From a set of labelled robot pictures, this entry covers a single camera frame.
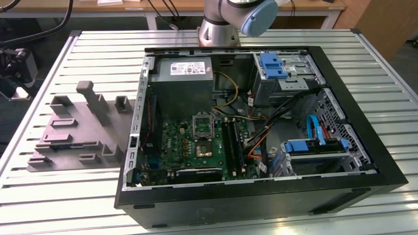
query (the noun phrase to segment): power cable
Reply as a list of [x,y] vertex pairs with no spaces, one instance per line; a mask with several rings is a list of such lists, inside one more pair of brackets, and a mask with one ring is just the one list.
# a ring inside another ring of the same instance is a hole
[[64,17],[61,23],[59,24],[59,26],[56,26],[55,28],[52,28],[52,29],[49,29],[49,30],[47,30],[44,32],[36,33],[33,35],[29,35],[29,36],[25,36],[25,37],[21,37],[21,38],[16,38],[16,39],[11,39],[8,41],[0,42],[0,48],[9,47],[13,44],[40,39],[40,38],[47,37],[51,34],[59,32],[64,28],[65,24],[68,23],[68,20],[69,20],[69,17],[71,17],[71,13],[72,13],[72,5],[73,5],[73,0],[69,0],[68,1],[68,9],[67,9],[65,17]]
[[4,13],[8,10],[11,10],[17,5],[19,2],[20,0],[13,0],[7,6],[1,7],[0,13]]

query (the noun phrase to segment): blue plastic latch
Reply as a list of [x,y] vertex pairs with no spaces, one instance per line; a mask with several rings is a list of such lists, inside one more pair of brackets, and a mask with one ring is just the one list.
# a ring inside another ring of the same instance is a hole
[[348,144],[348,141],[346,139],[340,139],[340,144],[342,144],[342,147],[344,148],[344,150],[347,150],[350,148],[350,144]]
[[286,79],[288,74],[283,71],[283,62],[275,53],[260,53],[260,65],[267,79]]
[[295,152],[303,152],[308,150],[306,141],[290,141],[290,144]]
[[287,153],[291,153],[294,151],[292,146],[290,143],[284,143],[284,149]]

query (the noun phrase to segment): green circuit board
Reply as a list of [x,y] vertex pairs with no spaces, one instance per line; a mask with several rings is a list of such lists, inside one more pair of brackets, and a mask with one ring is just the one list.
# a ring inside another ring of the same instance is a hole
[[[192,121],[163,123],[161,155],[159,168],[161,170],[184,168],[220,168],[223,180],[256,178],[256,166],[248,164],[244,172],[231,176],[227,170],[227,159],[222,133],[222,121],[214,121],[214,137],[210,140],[195,140],[192,133]],[[239,138],[248,137],[244,120],[236,122]]]

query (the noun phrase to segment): yellow wire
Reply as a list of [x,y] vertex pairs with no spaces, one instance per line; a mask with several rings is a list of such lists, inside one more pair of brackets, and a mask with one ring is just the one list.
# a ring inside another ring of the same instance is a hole
[[218,74],[223,75],[226,78],[228,78],[230,81],[232,82],[234,86],[235,86],[235,96],[234,96],[234,99],[228,103],[226,103],[226,104],[220,104],[220,105],[214,105],[212,106],[214,108],[220,108],[220,107],[228,106],[230,104],[234,103],[234,101],[238,99],[238,93],[239,92],[238,92],[238,85],[236,85],[235,81],[232,80],[232,78],[230,78],[230,76],[226,75],[223,72],[216,72],[215,71],[214,73],[218,73]]

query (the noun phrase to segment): motherboard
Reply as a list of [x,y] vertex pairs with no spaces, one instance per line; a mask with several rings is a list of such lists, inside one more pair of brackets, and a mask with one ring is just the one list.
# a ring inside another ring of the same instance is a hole
[[248,135],[243,119],[164,122],[160,155],[148,156],[151,184],[180,183],[169,180],[181,175],[195,182],[198,174],[219,181],[258,178],[255,163],[243,156]]

